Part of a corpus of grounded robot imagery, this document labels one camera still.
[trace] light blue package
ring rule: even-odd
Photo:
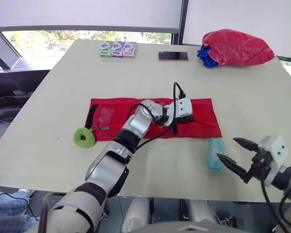
[[[225,144],[222,139],[212,138],[208,152],[208,168],[221,171],[224,164],[218,158],[217,153],[225,154]]]

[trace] green ring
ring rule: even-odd
[[[92,131],[87,128],[80,128],[74,134],[74,142],[81,148],[90,148],[95,144],[96,140]]]

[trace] smartphone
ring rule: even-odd
[[[188,61],[187,52],[158,52],[159,61]]]

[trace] jeans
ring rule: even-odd
[[[27,193],[21,190],[10,195],[29,201]],[[0,233],[23,233],[31,228],[36,220],[28,215],[23,215],[26,209],[27,204],[24,200],[0,195]]]

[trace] red bag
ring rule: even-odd
[[[115,98],[115,99],[91,99],[90,109],[87,116],[86,128],[97,126],[93,132],[96,141],[110,141],[119,133],[126,122],[127,114],[135,103],[141,103],[144,99]],[[161,105],[172,103],[172,99],[151,99]],[[172,131],[163,135],[162,138],[191,137],[212,138],[222,137],[219,124],[213,111],[211,99],[191,100],[193,107],[194,122],[178,124],[177,135]],[[152,138],[167,127],[158,127],[153,122],[145,134],[145,138]]]
[[[211,47],[208,54],[219,66],[253,66],[275,57],[264,40],[231,29],[207,33],[203,46]]]

